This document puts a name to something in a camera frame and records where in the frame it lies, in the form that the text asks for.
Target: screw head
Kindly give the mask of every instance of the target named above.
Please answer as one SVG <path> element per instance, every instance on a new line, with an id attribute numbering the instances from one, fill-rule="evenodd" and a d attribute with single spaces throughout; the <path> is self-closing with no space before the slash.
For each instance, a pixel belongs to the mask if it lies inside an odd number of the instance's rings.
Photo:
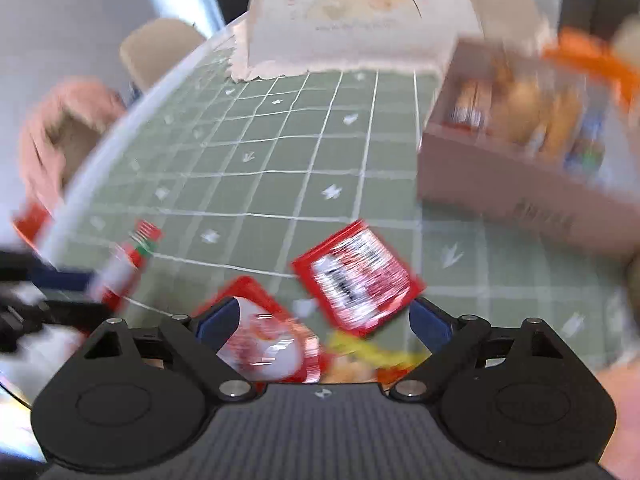
<path id="1" fill-rule="evenodd" d="M 396 392 L 403 397 L 418 397 L 427 391 L 427 385 L 420 381 L 407 379 L 400 381 L 395 386 Z"/>
<path id="2" fill-rule="evenodd" d="M 220 393 L 226 397 L 242 397 L 251 391 L 251 385 L 246 381 L 232 380 L 220 384 Z"/>

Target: table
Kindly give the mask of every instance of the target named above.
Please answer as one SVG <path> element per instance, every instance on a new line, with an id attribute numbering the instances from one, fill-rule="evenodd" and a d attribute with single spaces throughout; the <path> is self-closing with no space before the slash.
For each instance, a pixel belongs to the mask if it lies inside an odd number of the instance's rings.
<path id="1" fill-rule="evenodd" d="M 433 75 L 311 73 L 234 84 L 229 49 L 207 43 L 121 122 L 74 182 L 43 254 L 100 267 L 136 219 L 164 236 L 124 317 L 191 313 L 247 274 L 286 308 L 307 298 L 287 265 L 364 218 L 454 316 L 547 320 L 594 368 L 620 352 L 622 270 L 510 226 L 415 199 Z M 305 323 L 324 340 L 316 310 Z M 402 313 L 372 335 L 420 346 Z"/>

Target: black cable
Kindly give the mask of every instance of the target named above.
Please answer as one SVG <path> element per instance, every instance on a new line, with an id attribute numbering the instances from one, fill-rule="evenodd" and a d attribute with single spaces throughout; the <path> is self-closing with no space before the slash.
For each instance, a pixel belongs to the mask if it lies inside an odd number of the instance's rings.
<path id="1" fill-rule="evenodd" d="M 18 397 L 16 394 L 14 394 L 9 388 L 7 388 L 6 386 L 4 386 L 4 384 L 0 383 L 0 388 L 2 388 L 4 391 L 6 391 L 11 397 L 13 397 L 15 400 L 17 400 L 18 402 L 20 402 L 21 405 L 23 405 L 25 408 L 27 408 L 27 410 L 31 409 L 31 406 L 28 405 L 28 403 L 24 402 L 24 400 L 22 400 L 20 397 Z"/>

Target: orange object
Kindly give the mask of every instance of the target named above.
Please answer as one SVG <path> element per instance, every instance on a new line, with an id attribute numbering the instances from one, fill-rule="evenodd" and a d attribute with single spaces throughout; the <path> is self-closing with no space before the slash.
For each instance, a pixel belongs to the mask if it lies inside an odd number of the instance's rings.
<path id="1" fill-rule="evenodd" d="M 31 249 L 36 249 L 36 239 L 42 228 L 49 223 L 51 214 L 38 200 L 31 199 L 18 216 L 14 217 L 14 229 Z"/>
<path id="2" fill-rule="evenodd" d="M 608 80 L 625 113 L 640 91 L 640 73 L 615 56 L 607 43 L 579 30 L 564 28 L 558 46 L 546 48 L 543 57 Z"/>

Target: green tablecloth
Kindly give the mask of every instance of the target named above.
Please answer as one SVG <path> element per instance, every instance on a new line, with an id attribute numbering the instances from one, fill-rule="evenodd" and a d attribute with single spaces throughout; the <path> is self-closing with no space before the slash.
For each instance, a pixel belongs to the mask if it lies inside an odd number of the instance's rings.
<path id="1" fill-rule="evenodd" d="M 100 267 L 136 219 L 164 236 L 125 318 L 190 313 L 248 274 L 285 307 L 306 298 L 293 258 L 364 218 L 428 283 L 427 297 L 494 325 L 547 320 L 597 367 L 618 352 L 607 301 L 620 269 L 509 226 L 415 199 L 419 125 L 433 75 L 311 73 L 234 84 L 211 54 L 141 126 L 66 242 Z M 304 320 L 321 338 L 320 311 Z M 406 314 L 373 336 L 412 349 Z"/>

